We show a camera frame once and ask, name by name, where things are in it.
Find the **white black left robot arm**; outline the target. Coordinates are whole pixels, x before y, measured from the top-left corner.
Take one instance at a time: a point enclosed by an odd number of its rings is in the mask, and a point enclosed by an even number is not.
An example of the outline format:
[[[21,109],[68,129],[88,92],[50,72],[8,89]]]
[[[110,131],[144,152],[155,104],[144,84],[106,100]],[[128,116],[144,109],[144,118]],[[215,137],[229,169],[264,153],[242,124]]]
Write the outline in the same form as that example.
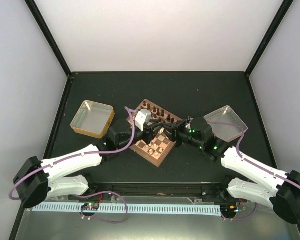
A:
[[[15,175],[9,198],[20,200],[25,209],[62,195],[82,195],[91,200],[97,195],[97,186],[87,182],[82,175],[78,180],[70,175],[97,167],[108,156],[121,153],[141,140],[150,143],[162,127],[163,124],[155,120],[150,124],[144,123],[140,129],[138,122],[121,119],[109,128],[103,138],[81,150],[51,159],[30,157]],[[18,196],[14,197],[13,192],[17,192]]]

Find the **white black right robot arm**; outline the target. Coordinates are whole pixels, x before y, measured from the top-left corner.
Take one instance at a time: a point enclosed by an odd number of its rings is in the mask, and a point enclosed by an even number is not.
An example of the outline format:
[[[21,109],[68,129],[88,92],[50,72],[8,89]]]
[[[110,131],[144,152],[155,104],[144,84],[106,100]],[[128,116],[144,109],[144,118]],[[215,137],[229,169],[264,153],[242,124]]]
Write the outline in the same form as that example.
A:
[[[292,170],[287,173],[242,153],[238,145],[231,146],[218,138],[213,133],[212,123],[202,117],[166,123],[163,128],[170,141],[196,147],[212,160],[220,161],[224,168],[249,179],[244,181],[236,177],[228,184],[218,187],[217,195],[220,200],[248,200],[273,209],[287,223],[299,223],[299,172]]]

